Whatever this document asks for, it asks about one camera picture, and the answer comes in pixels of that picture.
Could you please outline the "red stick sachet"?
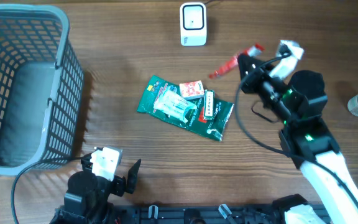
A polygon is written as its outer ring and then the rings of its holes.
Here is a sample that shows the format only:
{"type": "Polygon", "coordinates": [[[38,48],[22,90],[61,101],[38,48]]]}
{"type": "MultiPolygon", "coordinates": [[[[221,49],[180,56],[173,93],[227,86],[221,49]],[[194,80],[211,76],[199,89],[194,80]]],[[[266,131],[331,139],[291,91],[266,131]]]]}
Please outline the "red stick sachet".
{"type": "Polygon", "coordinates": [[[238,57],[240,54],[245,54],[250,57],[255,57],[261,54],[265,49],[260,44],[254,44],[251,47],[244,49],[238,53],[236,53],[234,56],[232,56],[228,61],[226,61],[224,64],[222,64],[218,69],[216,69],[214,72],[210,73],[208,75],[208,78],[210,79],[216,79],[225,76],[227,73],[229,73],[231,70],[236,68],[238,66],[238,57]]]}

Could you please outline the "red white small box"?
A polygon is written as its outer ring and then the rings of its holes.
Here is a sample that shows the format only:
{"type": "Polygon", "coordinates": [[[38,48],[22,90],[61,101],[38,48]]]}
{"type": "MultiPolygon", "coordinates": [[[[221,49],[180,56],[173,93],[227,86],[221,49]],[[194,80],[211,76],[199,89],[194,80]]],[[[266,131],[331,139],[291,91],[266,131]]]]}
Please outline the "red white small box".
{"type": "Polygon", "coordinates": [[[194,100],[204,96],[204,88],[201,80],[180,83],[180,94],[186,100],[194,100]]]}

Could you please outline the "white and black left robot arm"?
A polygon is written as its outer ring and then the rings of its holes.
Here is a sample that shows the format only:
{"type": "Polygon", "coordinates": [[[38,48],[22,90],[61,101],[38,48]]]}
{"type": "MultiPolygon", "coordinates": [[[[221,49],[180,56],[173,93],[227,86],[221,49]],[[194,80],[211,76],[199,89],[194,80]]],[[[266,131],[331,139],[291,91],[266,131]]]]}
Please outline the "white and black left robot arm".
{"type": "Polygon", "coordinates": [[[91,155],[81,159],[83,170],[68,179],[68,190],[64,204],[55,210],[51,224],[69,223],[122,223],[121,213],[116,211],[108,197],[113,194],[122,197],[133,194],[137,184],[141,160],[128,171],[127,177],[114,176],[113,180],[92,173],[91,155]]]}

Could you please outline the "green 3M gloves package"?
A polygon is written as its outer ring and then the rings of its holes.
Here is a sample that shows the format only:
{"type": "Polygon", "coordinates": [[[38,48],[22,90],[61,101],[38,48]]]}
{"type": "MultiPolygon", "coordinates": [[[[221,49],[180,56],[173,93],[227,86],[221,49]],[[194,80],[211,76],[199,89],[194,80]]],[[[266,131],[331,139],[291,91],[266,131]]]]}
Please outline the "green 3M gloves package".
{"type": "Polygon", "coordinates": [[[226,124],[234,109],[234,103],[216,98],[214,92],[213,118],[211,120],[205,120],[203,118],[204,96],[194,100],[187,100],[194,103],[197,106],[197,109],[187,112],[186,119],[188,122],[183,123],[174,117],[154,109],[154,103],[165,90],[171,90],[181,96],[179,85],[164,80],[156,75],[152,76],[146,84],[137,107],[137,112],[149,114],[163,122],[185,129],[202,137],[215,141],[221,141],[223,139],[226,124]]]}

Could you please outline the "green white gum pack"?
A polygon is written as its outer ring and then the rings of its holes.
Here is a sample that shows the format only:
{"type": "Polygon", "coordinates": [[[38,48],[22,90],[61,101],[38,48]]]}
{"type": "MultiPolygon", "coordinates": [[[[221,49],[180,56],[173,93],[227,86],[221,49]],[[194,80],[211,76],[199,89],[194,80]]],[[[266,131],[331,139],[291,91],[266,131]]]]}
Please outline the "green white gum pack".
{"type": "Polygon", "coordinates": [[[205,120],[211,120],[214,114],[214,91],[204,91],[204,115],[205,120]]]}

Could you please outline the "teal white wipes packet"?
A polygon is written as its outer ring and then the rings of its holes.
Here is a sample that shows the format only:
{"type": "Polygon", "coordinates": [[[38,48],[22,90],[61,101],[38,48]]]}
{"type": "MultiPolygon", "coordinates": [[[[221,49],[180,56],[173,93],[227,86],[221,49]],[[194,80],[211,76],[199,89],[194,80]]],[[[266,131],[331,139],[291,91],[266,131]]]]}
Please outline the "teal white wipes packet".
{"type": "Polygon", "coordinates": [[[154,109],[187,123],[187,112],[197,109],[197,106],[185,100],[179,94],[171,90],[165,90],[154,103],[154,109]]]}

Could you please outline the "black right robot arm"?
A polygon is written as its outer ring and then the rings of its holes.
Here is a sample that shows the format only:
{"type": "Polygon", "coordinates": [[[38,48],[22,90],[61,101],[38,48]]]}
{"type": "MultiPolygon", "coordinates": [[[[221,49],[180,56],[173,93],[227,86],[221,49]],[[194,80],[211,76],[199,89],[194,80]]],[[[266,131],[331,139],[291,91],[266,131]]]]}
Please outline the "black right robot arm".
{"type": "Polygon", "coordinates": [[[236,92],[259,95],[264,107],[283,123],[278,133],[280,149],[253,136],[249,138],[265,149],[291,158],[313,186],[334,223],[358,223],[358,188],[338,142],[322,117],[328,101],[323,76],[300,70],[288,83],[273,78],[271,74],[276,68],[273,63],[288,57],[285,54],[262,61],[246,54],[238,56],[241,82],[236,92]]]}

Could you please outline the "grey plastic mesh basket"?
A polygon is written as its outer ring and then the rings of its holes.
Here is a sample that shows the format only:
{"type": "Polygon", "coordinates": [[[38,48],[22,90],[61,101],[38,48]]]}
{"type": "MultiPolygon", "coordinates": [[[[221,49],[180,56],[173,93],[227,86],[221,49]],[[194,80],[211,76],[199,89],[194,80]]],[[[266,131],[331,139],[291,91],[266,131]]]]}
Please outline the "grey plastic mesh basket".
{"type": "Polygon", "coordinates": [[[0,4],[0,175],[73,153],[85,73],[58,7],[0,4]]]}

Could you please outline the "white barcode scanner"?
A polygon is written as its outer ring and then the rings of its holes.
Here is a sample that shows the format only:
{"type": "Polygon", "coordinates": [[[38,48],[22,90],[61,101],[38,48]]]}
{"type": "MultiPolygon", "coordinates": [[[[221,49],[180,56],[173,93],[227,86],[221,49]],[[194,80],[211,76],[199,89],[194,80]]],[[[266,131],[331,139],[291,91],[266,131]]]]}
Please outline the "white barcode scanner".
{"type": "Polygon", "coordinates": [[[202,2],[186,2],[180,6],[180,42],[184,47],[206,44],[207,16],[202,2]]]}

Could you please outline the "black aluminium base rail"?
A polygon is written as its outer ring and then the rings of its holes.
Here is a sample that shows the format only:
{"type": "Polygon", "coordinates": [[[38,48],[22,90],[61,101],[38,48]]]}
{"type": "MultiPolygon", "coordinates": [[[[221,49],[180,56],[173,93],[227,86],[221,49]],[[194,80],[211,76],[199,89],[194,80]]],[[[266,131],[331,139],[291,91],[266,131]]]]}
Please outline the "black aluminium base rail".
{"type": "Polygon", "coordinates": [[[215,207],[117,206],[100,223],[285,223],[284,215],[270,204],[229,206],[226,218],[215,207]]]}

